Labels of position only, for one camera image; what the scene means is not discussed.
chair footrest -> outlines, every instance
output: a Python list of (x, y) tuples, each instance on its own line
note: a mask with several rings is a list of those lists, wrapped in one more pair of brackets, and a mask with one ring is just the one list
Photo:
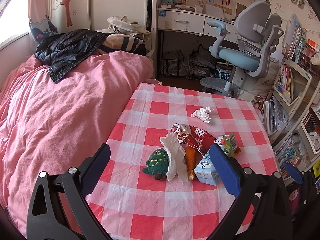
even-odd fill
[[(227, 81), (220, 79), (220, 78), (202, 78), (200, 80), (200, 84), (206, 88), (214, 89), (217, 91), (220, 91), (221, 93), (225, 92), (224, 87), (226, 85)], [(231, 85), (230, 92), (234, 91), (235, 89), (238, 89), (239, 87), (235, 84)]]

desk chair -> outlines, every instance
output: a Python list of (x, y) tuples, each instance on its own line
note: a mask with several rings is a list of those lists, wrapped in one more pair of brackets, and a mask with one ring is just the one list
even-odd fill
[(236, 20), (238, 34), (248, 41), (259, 43), (261, 49), (242, 39), (237, 41), (240, 51), (221, 47), (227, 35), (226, 25), (220, 21), (208, 22), (209, 26), (217, 28), (219, 35), (214, 44), (209, 47), (211, 55), (216, 59), (226, 60), (234, 67), (228, 81), (213, 77), (201, 79), (204, 92), (215, 90), (214, 93), (219, 91), (222, 95), (231, 97), (234, 89), (239, 88), (232, 83), (237, 67), (255, 78), (263, 78), (268, 74), (270, 55), (276, 51), (279, 38), (284, 34), (280, 28), (281, 17), (278, 14), (270, 16), (270, 13), (270, 6), (266, 2), (257, 1), (242, 11)]

blue seat cushion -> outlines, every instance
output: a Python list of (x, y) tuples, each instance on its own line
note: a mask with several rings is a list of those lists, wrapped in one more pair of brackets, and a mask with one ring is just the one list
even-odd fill
[(225, 47), (219, 47), (218, 56), (239, 68), (252, 72), (258, 69), (260, 63), (259, 60), (248, 57), (238, 50)]

drawer handle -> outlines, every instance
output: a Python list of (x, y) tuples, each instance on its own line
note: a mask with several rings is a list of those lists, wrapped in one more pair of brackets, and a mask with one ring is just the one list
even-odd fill
[(178, 21), (178, 20), (174, 20), (174, 21), (177, 22), (177, 23), (190, 23), (188, 21)]

black puffer jacket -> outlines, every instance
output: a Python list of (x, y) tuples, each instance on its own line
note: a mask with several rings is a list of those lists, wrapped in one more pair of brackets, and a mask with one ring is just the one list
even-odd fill
[(44, 39), (36, 48), (35, 57), (50, 66), (49, 75), (58, 83), (71, 69), (92, 54), (112, 33), (76, 30)]

